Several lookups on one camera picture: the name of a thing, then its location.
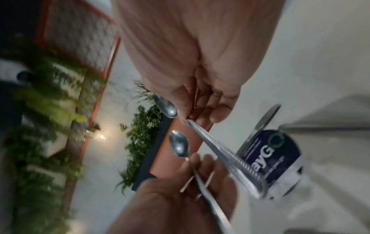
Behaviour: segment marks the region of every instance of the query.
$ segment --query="metal mesh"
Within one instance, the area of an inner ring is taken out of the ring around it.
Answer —
[[[76,0],[52,0],[44,40],[85,65],[104,72],[117,29],[114,23]]]

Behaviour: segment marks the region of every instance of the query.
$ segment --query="spoon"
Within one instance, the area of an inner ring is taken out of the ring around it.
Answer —
[[[185,160],[189,161],[199,191],[202,194],[203,198],[205,199],[206,203],[209,205],[212,214],[216,219],[217,225],[221,230],[221,233],[223,234],[234,233],[230,225],[230,222],[227,220],[227,217],[225,216],[224,212],[217,204],[216,200],[209,192],[209,190],[205,187],[199,173],[197,172],[193,163],[191,163],[189,159],[189,141],[186,138],[186,136],[179,131],[172,131],[169,135],[169,141],[172,152],[179,157],[185,157]]]
[[[158,109],[168,118],[177,117],[176,107],[165,98],[154,95]],[[255,198],[263,199],[267,195],[266,180],[250,165],[223,146],[193,120],[186,120],[188,125],[202,138],[208,147],[216,154],[231,175]]]

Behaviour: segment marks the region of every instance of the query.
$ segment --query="dark blue label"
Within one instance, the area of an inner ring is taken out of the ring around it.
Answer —
[[[301,152],[288,135],[265,130],[251,143],[243,159],[266,179],[270,188],[300,156]],[[301,173],[301,166],[296,172]]]

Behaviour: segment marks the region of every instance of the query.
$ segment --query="hand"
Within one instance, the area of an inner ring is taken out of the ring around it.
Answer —
[[[227,170],[210,155],[205,155],[201,162],[199,155],[193,154],[190,160],[198,168],[203,181],[214,171],[208,189],[230,219],[237,201],[237,190]],[[192,181],[188,190],[180,193],[191,176],[190,164],[185,162],[171,179],[156,178],[144,182],[108,234],[216,233],[217,227],[212,222],[209,208],[202,199],[196,200],[198,190],[195,182]]]
[[[284,0],[111,0],[146,88],[207,129],[259,67]]]

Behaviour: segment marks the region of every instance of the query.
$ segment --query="spoon handle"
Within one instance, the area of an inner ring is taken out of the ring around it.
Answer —
[[[209,205],[213,217],[216,219],[217,225],[221,230],[222,234],[233,234],[234,231],[232,230],[231,224],[229,220],[227,219],[226,215],[222,211],[221,207],[218,205],[212,194],[209,192],[209,190],[204,185],[199,173],[194,168],[194,165],[190,162],[195,181],[197,182],[198,188],[200,193],[202,194],[203,199],[206,201],[206,203]]]
[[[257,199],[267,195],[266,180],[244,160],[214,139],[207,131],[193,120],[187,120],[188,125],[202,138],[208,147],[217,155],[232,176]]]

